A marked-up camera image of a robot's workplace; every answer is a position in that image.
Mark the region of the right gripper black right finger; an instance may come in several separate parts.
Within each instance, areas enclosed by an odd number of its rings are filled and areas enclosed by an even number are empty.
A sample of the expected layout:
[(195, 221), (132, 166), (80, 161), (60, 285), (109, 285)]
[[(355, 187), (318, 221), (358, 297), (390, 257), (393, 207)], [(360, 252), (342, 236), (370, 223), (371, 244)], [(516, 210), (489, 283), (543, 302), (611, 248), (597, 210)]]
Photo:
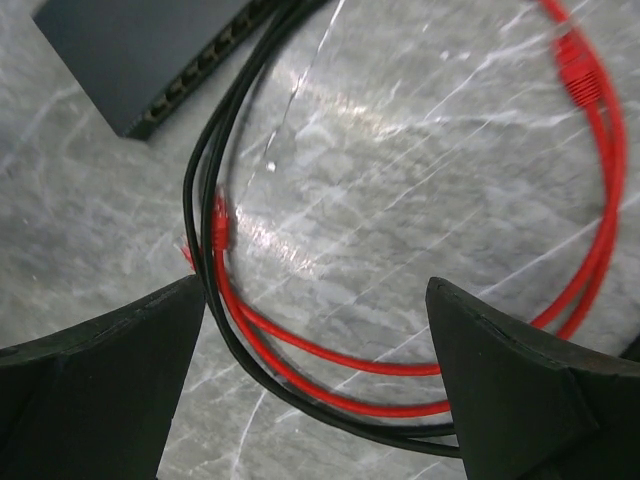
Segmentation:
[(468, 478), (638, 478), (637, 341), (602, 354), (437, 277), (426, 307)]

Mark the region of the black network switch box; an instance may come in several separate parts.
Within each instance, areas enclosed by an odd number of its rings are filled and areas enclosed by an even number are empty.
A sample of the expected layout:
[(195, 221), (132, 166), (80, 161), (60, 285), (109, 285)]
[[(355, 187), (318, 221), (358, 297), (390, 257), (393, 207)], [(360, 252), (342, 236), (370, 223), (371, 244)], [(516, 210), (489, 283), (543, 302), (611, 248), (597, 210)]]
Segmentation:
[(146, 141), (276, 6), (53, 0), (33, 20), (114, 133)]

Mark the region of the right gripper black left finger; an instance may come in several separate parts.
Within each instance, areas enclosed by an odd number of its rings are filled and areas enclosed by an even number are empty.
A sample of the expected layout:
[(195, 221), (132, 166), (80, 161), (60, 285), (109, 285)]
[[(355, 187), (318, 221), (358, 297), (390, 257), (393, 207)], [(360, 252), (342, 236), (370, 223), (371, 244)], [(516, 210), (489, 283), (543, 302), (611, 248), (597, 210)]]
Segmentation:
[(2, 349), (2, 478), (156, 478), (204, 309), (190, 275)]

